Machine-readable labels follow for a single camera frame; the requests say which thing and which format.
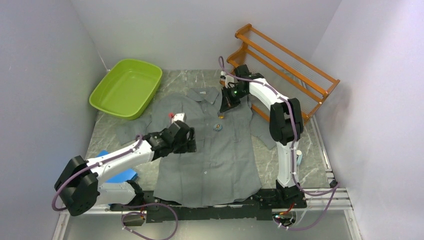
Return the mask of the grey button-up shirt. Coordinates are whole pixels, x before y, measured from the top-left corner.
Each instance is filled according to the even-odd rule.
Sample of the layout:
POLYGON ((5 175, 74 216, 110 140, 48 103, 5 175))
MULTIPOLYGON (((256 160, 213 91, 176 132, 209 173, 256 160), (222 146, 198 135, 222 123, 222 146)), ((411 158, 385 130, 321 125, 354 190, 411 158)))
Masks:
POLYGON ((160 160, 155 197, 200 208, 242 201, 261 188, 252 137, 269 149, 275 147, 268 124, 252 112, 247 96, 226 111, 224 119, 218 117, 221 104, 217 88, 191 88, 186 94, 165 96, 150 114, 116 128, 122 145, 167 128, 169 113, 185 113, 186 123, 194 128, 196 152, 172 153, 160 160), (216 124, 222 125, 221 131, 213 130, 216 124))

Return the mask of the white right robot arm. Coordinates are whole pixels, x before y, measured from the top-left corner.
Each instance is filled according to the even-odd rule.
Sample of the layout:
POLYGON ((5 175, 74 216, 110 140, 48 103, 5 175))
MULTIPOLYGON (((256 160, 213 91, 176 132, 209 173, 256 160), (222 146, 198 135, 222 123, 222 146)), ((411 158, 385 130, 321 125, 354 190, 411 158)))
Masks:
POLYGON ((263 75, 250 73, 246 65, 238 67, 237 72, 241 73, 241 76, 236 76, 225 69, 221 56, 218 62, 222 69, 221 78, 224 79, 219 113, 237 107, 247 95, 259 99, 269 110, 269 133, 278 150, 277 182, 283 188, 296 186, 300 189, 296 151, 304 123, 299 100, 284 96, 272 87, 263 75))

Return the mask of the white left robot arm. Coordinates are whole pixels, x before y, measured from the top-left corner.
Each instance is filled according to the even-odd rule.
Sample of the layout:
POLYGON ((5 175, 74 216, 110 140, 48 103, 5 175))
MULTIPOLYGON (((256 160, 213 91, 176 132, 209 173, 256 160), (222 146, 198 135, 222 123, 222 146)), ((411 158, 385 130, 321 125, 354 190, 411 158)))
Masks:
POLYGON ((112 183, 109 180, 135 166, 150 163, 169 154, 194 153, 195 129, 181 120, 160 132, 137 135, 135 142, 106 155, 69 160, 54 184, 51 208, 67 210, 79 216, 93 206, 120 205, 130 210, 142 208, 144 192, 133 180, 112 183))

